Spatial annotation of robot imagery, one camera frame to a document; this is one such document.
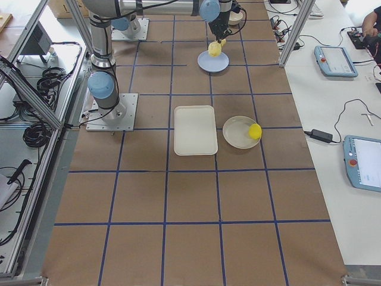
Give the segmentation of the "person hand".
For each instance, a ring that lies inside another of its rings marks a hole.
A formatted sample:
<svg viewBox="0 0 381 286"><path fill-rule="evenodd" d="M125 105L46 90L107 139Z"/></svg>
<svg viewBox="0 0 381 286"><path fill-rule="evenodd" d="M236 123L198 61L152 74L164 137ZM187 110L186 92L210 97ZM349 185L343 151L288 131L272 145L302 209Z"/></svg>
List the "person hand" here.
<svg viewBox="0 0 381 286"><path fill-rule="evenodd" d="M374 28L372 24L370 26L363 25L362 26L362 33L363 33L364 37L366 37L366 36L374 37L374 36L377 36L378 30L376 28Z"/></svg>

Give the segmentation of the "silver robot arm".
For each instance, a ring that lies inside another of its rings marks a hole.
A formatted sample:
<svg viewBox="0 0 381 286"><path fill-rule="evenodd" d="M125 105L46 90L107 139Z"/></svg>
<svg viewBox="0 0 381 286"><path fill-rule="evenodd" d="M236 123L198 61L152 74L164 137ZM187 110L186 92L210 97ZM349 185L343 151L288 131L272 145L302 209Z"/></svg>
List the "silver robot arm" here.
<svg viewBox="0 0 381 286"><path fill-rule="evenodd" d="M138 33L141 30L139 20L134 18L130 21L128 18L118 18L111 21L112 35L114 41L137 41Z"/></svg>
<svg viewBox="0 0 381 286"><path fill-rule="evenodd" d="M122 92L138 93L136 129L165 129L173 125L172 112L181 104L216 104L239 93L230 76L237 67L212 73L200 68L197 58L214 38L199 15L201 1L85 1L92 21L127 14L136 5L149 18L143 42L105 40L106 28L91 33L95 57L105 48L113 50Z"/></svg>

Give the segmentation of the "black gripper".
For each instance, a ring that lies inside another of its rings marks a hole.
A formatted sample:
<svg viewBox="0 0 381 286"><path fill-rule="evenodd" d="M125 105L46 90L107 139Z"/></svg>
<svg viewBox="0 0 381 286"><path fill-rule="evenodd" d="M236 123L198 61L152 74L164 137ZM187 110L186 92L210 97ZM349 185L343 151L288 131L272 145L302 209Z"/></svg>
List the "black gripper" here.
<svg viewBox="0 0 381 286"><path fill-rule="evenodd" d="M217 18L209 22L208 25L217 41L222 41L232 34L232 30L229 28L229 19Z"/></svg>

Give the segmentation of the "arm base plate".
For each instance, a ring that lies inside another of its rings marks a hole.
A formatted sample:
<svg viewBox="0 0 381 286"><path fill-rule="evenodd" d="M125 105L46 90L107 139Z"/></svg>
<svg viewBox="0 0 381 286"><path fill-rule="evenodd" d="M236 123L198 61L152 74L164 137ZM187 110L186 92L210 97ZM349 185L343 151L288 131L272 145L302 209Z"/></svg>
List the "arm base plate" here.
<svg viewBox="0 0 381 286"><path fill-rule="evenodd" d="M92 109L86 119L86 130L89 132L133 131L135 126L138 94L119 94L119 104L111 111L98 107L93 100Z"/></svg>
<svg viewBox="0 0 381 286"><path fill-rule="evenodd" d="M111 21L112 41L136 42L146 41L148 35L148 18L120 18Z"/></svg>

